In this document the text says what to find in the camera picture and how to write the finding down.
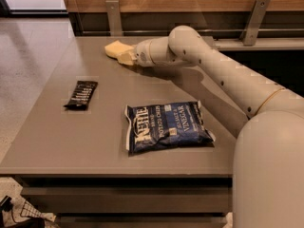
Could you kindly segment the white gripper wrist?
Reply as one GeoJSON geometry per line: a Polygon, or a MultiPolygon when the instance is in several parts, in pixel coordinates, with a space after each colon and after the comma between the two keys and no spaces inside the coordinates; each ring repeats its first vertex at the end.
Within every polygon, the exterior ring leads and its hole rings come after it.
{"type": "Polygon", "coordinates": [[[153,67],[155,64],[150,55],[151,40],[144,40],[135,46],[135,54],[133,50],[127,50],[119,53],[117,60],[120,64],[126,66],[134,66],[137,64],[141,67],[153,67]]]}

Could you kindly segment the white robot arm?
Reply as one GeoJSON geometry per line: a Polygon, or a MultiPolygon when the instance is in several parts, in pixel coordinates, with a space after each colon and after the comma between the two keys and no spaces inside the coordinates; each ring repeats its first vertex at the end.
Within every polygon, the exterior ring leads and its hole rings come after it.
{"type": "Polygon", "coordinates": [[[125,46],[117,59],[131,66],[201,67],[249,117],[234,154],[234,228],[303,228],[303,97],[211,48],[187,26],[125,46]]]}

